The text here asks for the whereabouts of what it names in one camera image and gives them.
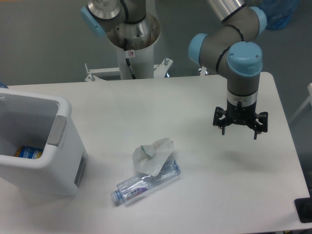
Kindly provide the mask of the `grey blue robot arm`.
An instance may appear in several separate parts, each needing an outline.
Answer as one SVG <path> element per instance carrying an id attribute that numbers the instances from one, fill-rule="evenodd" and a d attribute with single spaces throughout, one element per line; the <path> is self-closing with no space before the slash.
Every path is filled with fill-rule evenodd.
<path id="1" fill-rule="evenodd" d="M 244 125 L 256 135 L 265 133 L 268 113 L 255 111 L 262 51 L 253 40 L 266 28 L 266 15 L 242 0 L 211 0 L 209 5 L 223 26 L 211 36 L 194 36 L 188 56 L 227 80 L 227 107 L 216 107 L 213 125 L 222 131 L 232 124 Z M 90 0 L 80 13 L 96 36 L 106 36 L 115 46 L 122 79 L 156 77 L 153 46 L 160 26 L 145 1 Z"/>

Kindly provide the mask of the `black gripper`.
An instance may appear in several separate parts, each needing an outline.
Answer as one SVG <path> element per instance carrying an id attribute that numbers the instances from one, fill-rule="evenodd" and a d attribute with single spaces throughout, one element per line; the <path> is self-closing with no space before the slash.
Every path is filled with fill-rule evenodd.
<path id="1" fill-rule="evenodd" d="M 225 128 L 231 124 L 246 125 L 254 131 L 253 139 L 261 133 L 268 131 L 268 112 L 255 112 L 256 101 L 249 106 L 237 106 L 227 100 L 227 110 L 216 107 L 214 112 L 213 126 L 221 130 L 225 135 Z"/>

